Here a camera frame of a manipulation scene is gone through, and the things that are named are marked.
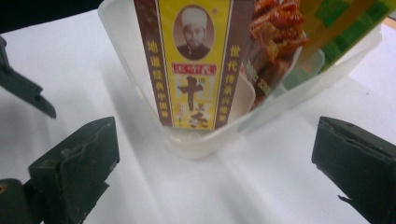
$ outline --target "white hat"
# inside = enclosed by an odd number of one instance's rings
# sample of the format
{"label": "white hat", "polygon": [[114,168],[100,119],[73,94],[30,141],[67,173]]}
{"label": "white hat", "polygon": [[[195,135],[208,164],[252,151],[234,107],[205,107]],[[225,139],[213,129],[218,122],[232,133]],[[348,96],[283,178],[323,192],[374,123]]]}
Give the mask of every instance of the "white hat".
{"label": "white hat", "polygon": [[197,23],[206,29],[207,16],[206,12],[198,7],[188,7],[181,14],[181,23],[183,28],[186,25]]}

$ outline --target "yellow label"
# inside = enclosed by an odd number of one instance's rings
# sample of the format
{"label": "yellow label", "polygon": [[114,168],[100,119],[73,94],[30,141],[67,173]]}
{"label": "yellow label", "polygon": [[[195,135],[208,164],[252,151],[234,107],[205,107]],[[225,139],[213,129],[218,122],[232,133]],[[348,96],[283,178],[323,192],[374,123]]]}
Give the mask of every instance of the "yellow label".
{"label": "yellow label", "polygon": [[214,128],[231,2],[158,0],[174,127]]}

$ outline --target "white surface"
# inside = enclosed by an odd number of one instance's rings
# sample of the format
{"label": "white surface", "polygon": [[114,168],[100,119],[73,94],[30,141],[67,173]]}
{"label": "white surface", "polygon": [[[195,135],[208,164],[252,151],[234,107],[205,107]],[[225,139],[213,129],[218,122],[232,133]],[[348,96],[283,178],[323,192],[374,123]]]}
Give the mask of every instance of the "white surface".
{"label": "white surface", "polygon": [[47,150],[114,116],[121,162],[84,223],[365,223],[310,158],[319,116],[396,144],[396,31],[382,33],[347,77],[199,161],[169,150],[96,11],[2,34],[11,66],[44,88],[58,118],[0,89],[0,179],[27,181]]}

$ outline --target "portrait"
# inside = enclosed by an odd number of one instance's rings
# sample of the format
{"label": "portrait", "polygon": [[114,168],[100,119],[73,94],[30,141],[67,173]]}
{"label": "portrait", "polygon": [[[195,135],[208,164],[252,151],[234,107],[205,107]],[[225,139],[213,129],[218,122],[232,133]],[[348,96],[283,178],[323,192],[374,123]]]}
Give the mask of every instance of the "portrait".
{"label": "portrait", "polygon": [[188,60],[201,60],[210,51],[214,39],[213,21],[198,6],[184,7],[174,24],[174,40],[178,52]]}

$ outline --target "man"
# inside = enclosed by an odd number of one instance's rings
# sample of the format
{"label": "man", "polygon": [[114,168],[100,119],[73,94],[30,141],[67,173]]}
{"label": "man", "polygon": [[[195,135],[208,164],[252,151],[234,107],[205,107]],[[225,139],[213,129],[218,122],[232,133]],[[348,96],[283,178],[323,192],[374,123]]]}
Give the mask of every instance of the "man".
{"label": "man", "polygon": [[200,60],[209,52],[204,45],[206,39],[207,15],[198,7],[188,7],[181,14],[181,23],[186,45],[177,47],[178,51],[189,60]]}

